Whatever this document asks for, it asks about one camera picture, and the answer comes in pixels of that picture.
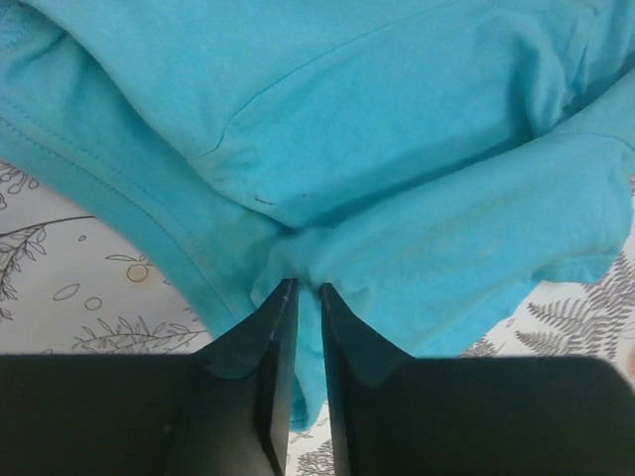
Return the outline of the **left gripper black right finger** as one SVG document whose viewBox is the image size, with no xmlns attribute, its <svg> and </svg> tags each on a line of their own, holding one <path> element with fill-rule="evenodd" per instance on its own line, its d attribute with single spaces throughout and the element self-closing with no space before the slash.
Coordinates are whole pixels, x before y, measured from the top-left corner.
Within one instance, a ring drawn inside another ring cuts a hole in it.
<svg viewBox="0 0 635 476">
<path fill-rule="evenodd" d="M 320 290 L 339 475 L 630 475 L 634 393 L 580 356 L 416 358 Z"/>
</svg>

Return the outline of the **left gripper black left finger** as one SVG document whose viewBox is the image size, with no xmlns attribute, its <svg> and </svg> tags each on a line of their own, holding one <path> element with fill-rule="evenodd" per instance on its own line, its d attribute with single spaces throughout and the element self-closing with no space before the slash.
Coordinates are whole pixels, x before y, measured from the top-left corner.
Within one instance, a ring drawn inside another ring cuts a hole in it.
<svg viewBox="0 0 635 476">
<path fill-rule="evenodd" d="M 281 475 L 299 285 L 193 354 L 1 358 L 5 475 Z"/>
</svg>

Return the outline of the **teal t shirt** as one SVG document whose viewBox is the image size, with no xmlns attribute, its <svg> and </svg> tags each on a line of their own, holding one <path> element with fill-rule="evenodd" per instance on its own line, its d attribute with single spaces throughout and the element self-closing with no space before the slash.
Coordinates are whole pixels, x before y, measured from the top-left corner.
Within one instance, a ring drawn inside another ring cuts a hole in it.
<svg viewBox="0 0 635 476">
<path fill-rule="evenodd" d="M 631 228 L 630 1 L 5 1 L 1 153 L 130 240 L 213 334 L 301 284 L 419 356 Z"/>
</svg>

